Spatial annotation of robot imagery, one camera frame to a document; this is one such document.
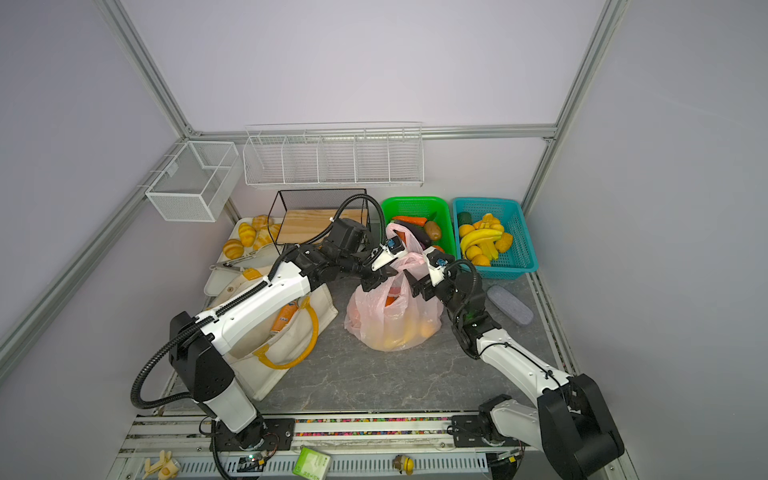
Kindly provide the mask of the pink plastic grocery bag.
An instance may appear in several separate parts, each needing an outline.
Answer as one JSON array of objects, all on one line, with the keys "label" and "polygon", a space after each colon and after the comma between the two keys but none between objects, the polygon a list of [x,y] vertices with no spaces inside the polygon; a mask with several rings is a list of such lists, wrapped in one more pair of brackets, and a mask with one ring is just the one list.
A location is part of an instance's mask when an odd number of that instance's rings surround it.
[{"label": "pink plastic grocery bag", "polygon": [[[391,222],[385,237],[398,237],[406,255],[394,261],[397,270],[377,288],[365,292],[357,288],[347,305],[344,328],[367,347],[394,352],[413,348],[435,335],[441,328],[443,305],[438,299],[424,300],[411,295],[409,278],[416,279],[429,274],[424,248],[417,245],[415,237],[404,226]],[[386,306],[389,294],[400,297]]]}]

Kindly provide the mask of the orange soda can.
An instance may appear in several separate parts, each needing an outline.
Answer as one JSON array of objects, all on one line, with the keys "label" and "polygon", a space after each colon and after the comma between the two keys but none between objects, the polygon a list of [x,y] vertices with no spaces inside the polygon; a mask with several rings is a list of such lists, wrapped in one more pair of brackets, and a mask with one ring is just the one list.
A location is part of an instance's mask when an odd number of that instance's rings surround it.
[{"label": "orange soda can", "polygon": [[299,302],[297,300],[293,300],[286,305],[284,305],[278,312],[271,328],[270,333],[271,334],[277,334],[281,332],[290,322],[292,317],[295,315],[295,313],[299,309]]}]

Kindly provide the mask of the white canvas tote bag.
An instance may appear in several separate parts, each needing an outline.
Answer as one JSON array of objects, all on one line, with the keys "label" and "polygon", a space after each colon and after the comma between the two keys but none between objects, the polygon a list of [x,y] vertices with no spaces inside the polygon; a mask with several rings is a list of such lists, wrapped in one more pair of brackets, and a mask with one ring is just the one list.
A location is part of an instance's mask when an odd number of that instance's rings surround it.
[{"label": "white canvas tote bag", "polygon": [[278,332],[272,330],[276,313],[265,325],[249,332],[225,355],[245,393],[260,402],[288,370],[310,353],[313,333],[321,333],[338,315],[328,286],[298,299],[298,310]]}]

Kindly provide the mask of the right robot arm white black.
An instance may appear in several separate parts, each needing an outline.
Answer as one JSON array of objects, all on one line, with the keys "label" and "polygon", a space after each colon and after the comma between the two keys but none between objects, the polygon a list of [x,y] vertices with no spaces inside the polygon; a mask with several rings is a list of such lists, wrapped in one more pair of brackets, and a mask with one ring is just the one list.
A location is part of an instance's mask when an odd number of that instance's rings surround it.
[{"label": "right robot arm white black", "polygon": [[531,402],[524,407],[499,396],[479,411],[485,438],[513,438],[542,451],[562,479],[586,479],[619,459],[625,443],[597,383],[570,375],[514,340],[486,310],[486,291],[465,260],[439,260],[428,274],[405,274],[411,294],[439,300],[463,352],[499,371]]}]

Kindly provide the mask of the grey oval pad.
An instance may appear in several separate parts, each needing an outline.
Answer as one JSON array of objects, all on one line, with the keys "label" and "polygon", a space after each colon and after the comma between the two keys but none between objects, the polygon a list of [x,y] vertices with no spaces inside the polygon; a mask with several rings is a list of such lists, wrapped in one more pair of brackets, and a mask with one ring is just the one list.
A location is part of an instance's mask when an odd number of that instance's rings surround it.
[{"label": "grey oval pad", "polygon": [[499,285],[487,290],[488,300],[504,315],[520,326],[530,325],[534,319],[533,311],[510,291]]}]

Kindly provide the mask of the brown potato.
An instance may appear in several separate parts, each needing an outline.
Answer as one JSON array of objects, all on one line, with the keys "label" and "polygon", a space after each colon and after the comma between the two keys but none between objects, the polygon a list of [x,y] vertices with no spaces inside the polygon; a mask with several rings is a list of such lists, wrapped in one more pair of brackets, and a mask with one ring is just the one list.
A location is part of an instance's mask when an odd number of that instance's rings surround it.
[{"label": "brown potato", "polygon": [[435,221],[427,221],[424,224],[423,229],[431,242],[438,242],[442,239],[442,229]]}]

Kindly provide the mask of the yellow banana bunch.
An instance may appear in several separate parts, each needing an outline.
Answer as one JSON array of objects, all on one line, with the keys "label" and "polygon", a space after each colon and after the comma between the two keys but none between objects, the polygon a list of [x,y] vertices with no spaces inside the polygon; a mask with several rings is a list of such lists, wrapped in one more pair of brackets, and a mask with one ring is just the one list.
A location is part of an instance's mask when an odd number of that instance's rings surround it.
[{"label": "yellow banana bunch", "polygon": [[459,248],[463,258],[477,266],[490,266],[511,250],[515,237],[491,213],[472,222],[468,212],[459,217]]}]

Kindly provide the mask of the dark purple eggplant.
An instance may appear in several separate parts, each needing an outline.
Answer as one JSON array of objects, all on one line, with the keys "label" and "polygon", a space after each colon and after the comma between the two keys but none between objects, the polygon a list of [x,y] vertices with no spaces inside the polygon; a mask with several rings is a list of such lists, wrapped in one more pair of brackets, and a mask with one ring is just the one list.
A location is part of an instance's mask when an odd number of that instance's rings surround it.
[{"label": "dark purple eggplant", "polygon": [[428,233],[424,230],[423,227],[411,224],[408,222],[401,222],[401,225],[407,228],[411,234],[415,237],[415,239],[419,242],[419,244],[423,248],[430,247],[432,245],[432,239],[428,235]]}]

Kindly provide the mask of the teal plastic basket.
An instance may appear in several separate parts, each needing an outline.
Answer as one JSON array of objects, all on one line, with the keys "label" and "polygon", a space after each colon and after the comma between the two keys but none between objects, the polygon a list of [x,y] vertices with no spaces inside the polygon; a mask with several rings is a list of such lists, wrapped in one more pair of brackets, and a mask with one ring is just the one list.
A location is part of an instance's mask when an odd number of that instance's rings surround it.
[{"label": "teal plastic basket", "polygon": [[491,213],[514,235],[515,242],[510,251],[501,255],[490,266],[475,265],[485,279],[514,280],[538,269],[538,260],[525,218],[518,202],[498,198],[458,197],[452,202],[454,233],[460,258],[459,220],[461,212],[468,212],[472,222],[479,221],[485,214]]}]

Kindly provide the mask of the green plastic basket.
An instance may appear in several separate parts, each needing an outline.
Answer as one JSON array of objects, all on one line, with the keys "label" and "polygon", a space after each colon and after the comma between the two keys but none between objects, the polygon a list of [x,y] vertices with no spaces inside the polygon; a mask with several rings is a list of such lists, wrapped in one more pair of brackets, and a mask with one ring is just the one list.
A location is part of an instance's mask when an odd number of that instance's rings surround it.
[{"label": "green plastic basket", "polygon": [[454,257],[458,257],[452,215],[448,203],[434,196],[400,196],[391,197],[382,203],[383,213],[388,223],[393,222],[394,216],[424,217],[435,221],[442,229],[442,239],[432,242],[433,247]]}]

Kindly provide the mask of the croissant bread right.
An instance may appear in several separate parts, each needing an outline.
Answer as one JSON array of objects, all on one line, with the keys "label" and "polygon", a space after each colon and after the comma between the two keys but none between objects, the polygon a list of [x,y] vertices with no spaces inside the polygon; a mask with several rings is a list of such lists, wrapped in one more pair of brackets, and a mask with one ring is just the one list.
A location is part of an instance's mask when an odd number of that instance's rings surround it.
[{"label": "croissant bread right", "polygon": [[259,215],[251,221],[251,226],[255,230],[256,236],[252,244],[255,251],[272,244],[278,237],[281,224],[276,223],[268,215]]}]

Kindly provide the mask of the croissant bread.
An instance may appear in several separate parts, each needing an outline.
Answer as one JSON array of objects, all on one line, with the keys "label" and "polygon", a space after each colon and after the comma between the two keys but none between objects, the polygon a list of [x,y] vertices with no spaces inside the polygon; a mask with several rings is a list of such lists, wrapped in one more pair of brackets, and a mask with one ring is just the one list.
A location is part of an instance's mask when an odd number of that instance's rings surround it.
[{"label": "croissant bread", "polygon": [[278,237],[281,224],[276,223],[268,215],[259,215],[251,221],[251,226],[255,230],[256,236],[252,244],[255,251],[272,244]]},{"label": "croissant bread", "polygon": [[248,222],[240,223],[238,226],[238,237],[245,248],[250,248],[256,237],[256,229]]},{"label": "croissant bread", "polygon": [[222,254],[229,260],[240,258],[244,253],[245,247],[238,239],[230,239],[222,247]]}]

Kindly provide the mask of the white bread tray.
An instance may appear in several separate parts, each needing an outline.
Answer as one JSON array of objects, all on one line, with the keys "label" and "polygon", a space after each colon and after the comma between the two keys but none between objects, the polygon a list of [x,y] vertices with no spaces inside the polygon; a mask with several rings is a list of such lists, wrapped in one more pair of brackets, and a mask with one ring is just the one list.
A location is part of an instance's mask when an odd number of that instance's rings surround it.
[{"label": "white bread tray", "polygon": [[204,294],[218,296],[232,281],[238,278],[245,280],[247,275],[244,273],[250,270],[266,274],[279,253],[275,241],[281,222],[280,217],[275,219],[268,215],[238,221],[221,245],[219,257],[209,267],[210,275],[203,288]]}]

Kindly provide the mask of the croissant bread middle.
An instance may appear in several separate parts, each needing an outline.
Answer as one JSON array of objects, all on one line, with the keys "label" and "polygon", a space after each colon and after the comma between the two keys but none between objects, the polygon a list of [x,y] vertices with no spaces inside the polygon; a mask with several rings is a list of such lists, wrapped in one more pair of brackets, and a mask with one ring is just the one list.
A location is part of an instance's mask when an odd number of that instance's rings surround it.
[{"label": "croissant bread middle", "polygon": [[238,237],[245,248],[250,248],[256,237],[256,229],[248,222],[240,223],[238,226]]}]

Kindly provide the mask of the croissant bread front left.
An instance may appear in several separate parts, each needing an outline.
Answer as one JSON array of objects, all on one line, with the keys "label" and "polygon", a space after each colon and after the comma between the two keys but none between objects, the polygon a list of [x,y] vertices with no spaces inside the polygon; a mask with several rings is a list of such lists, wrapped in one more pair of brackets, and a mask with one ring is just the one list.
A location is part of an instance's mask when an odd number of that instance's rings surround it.
[{"label": "croissant bread front left", "polygon": [[222,254],[229,260],[240,258],[244,253],[245,247],[238,239],[230,239],[222,247]]}]

